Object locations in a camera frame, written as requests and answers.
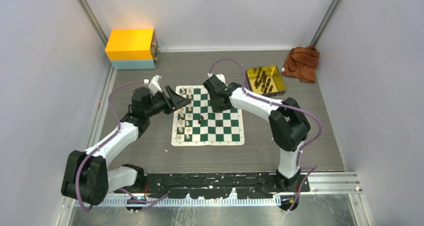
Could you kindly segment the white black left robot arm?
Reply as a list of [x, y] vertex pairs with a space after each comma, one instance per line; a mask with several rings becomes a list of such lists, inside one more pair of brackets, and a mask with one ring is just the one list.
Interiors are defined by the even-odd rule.
[[122, 189], [141, 192], [146, 186], [142, 167], [123, 164], [118, 169], [108, 170], [110, 163], [147, 131], [151, 117], [159, 113], [172, 114], [190, 103], [190, 99], [169, 86], [165, 92], [155, 93], [147, 87], [135, 89], [128, 111], [118, 120], [114, 131], [85, 151], [74, 150], [69, 154], [61, 194], [78, 200], [82, 206], [97, 206], [110, 192]]

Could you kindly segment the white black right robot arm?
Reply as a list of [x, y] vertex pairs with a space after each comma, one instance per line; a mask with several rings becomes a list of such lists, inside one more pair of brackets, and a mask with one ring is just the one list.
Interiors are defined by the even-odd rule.
[[203, 84], [213, 112], [241, 109], [269, 123], [272, 138], [280, 148], [276, 181], [283, 191], [291, 191], [300, 175], [300, 148], [311, 129], [304, 112], [293, 98], [278, 100], [254, 93], [242, 85], [225, 84], [217, 75], [211, 75]]

